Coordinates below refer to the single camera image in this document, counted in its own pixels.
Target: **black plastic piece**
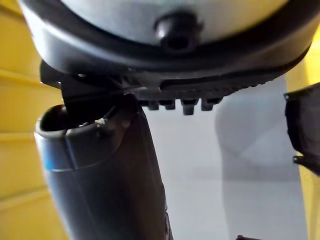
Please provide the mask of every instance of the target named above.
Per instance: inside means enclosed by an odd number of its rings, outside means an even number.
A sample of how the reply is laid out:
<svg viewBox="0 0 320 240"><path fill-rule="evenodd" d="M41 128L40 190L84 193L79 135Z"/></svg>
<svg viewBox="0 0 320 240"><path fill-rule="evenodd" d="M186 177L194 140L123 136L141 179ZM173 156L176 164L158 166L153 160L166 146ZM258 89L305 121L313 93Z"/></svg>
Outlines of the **black plastic piece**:
<svg viewBox="0 0 320 240"><path fill-rule="evenodd" d="M151 111L159 110L159 103L156 101L149 101L148 108Z"/></svg>
<svg viewBox="0 0 320 240"><path fill-rule="evenodd" d="M176 100L160 100L160 105L163 105L166 110L175 110L176 109Z"/></svg>
<svg viewBox="0 0 320 240"><path fill-rule="evenodd" d="M193 115L195 111L195 105L197 105L199 99L182 99L181 104L183 108L183 115Z"/></svg>
<svg viewBox="0 0 320 240"><path fill-rule="evenodd" d="M170 54L185 54L199 44L201 26L194 14L176 12L162 17L155 24L155 34L161 47Z"/></svg>
<svg viewBox="0 0 320 240"><path fill-rule="evenodd" d="M222 98L202 98L201 100L201 110L202 111L211 111L214 105L219 104L222 101Z"/></svg>
<svg viewBox="0 0 320 240"><path fill-rule="evenodd" d="M320 83L285 95L288 135L303 156L293 161L320 176Z"/></svg>
<svg viewBox="0 0 320 240"><path fill-rule="evenodd" d="M35 136L70 239L172 240L152 137L136 99L126 95L105 122L80 127L63 124L61 109L39 120Z"/></svg>
<svg viewBox="0 0 320 240"><path fill-rule="evenodd" d="M249 238L249 237L244 237L242 235L238 235L236 240L261 240L261 239L256 239L256 238Z"/></svg>

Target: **black bracket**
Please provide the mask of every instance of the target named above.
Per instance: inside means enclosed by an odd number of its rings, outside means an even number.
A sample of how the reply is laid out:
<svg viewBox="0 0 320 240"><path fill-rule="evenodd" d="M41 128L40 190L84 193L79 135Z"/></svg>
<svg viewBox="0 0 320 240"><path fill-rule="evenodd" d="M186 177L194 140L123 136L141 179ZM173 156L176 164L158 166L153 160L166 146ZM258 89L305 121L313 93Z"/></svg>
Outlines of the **black bracket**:
<svg viewBox="0 0 320 240"><path fill-rule="evenodd" d="M284 97L288 135L294 149L303 154L293 162L320 176L320 83Z"/></svg>

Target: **black plastic part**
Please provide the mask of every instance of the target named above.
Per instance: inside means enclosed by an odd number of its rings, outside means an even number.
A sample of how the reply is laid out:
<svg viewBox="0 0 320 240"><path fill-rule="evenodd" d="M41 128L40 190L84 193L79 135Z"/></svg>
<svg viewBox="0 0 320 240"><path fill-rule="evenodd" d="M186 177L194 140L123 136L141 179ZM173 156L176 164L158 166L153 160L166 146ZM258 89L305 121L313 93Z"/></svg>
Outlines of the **black plastic part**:
<svg viewBox="0 0 320 240"><path fill-rule="evenodd" d="M151 111L159 110L159 103L156 101L149 101L148 108Z"/></svg>
<svg viewBox="0 0 320 240"><path fill-rule="evenodd" d="M199 44L201 26L194 14L176 12L162 17L155 24L155 34L161 47L170 54L186 54Z"/></svg>
<svg viewBox="0 0 320 240"><path fill-rule="evenodd" d="M195 105L197 105L199 99L182 99L181 104L183 108L183 115L193 115L195 111Z"/></svg>
<svg viewBox="0 0 320 240"><path fill-rule="evenodd" d="M172 56L160 47L104 32L60 1L19 3L38 52L53 68L71 74L113 72L135 76L143 79L144 86L159 86L166 79L288 71L310 46L320 12L319 0L289 1L246 32L199 46L189 54Z"/></svg>
<svg viewBox="0 0 320 240"><path fill-rule="evenodd" d="M285 95L288 135L303 154L293 161L320 176L320 83Z"/></svg>
<svg viewBox="0 0 320 240"><path fill-rule="evenodd" d="M99 126L57 130L52 110L36 126L36 143L70 239L166 239L164 186L148 122L135 98L124 96ZM53 169L48 161L66 164Z"/></svg>
<svg viewBox="0 0 320 240"><path fill-rule="evenodd" d="M238 235L236 240L261 240L261 239L256 239L256 238L249 238L249 237L244 237L242 235Z"/></svg>
<svg viewBox="0 0 320 240"><path fill-rule="evenodd" d="M175 110L176 109L176 100L161 100L159 101L160 105L164 106L166 110Z"/></svg>
<svg viewBox="0 0 320 240"><path fill-rule="evenodd" d="M205 99L202 98L201 100L201 110L202 111L211 111L214 105L219 104L222 101L222 98L212 98L212 99Z"/></svg>

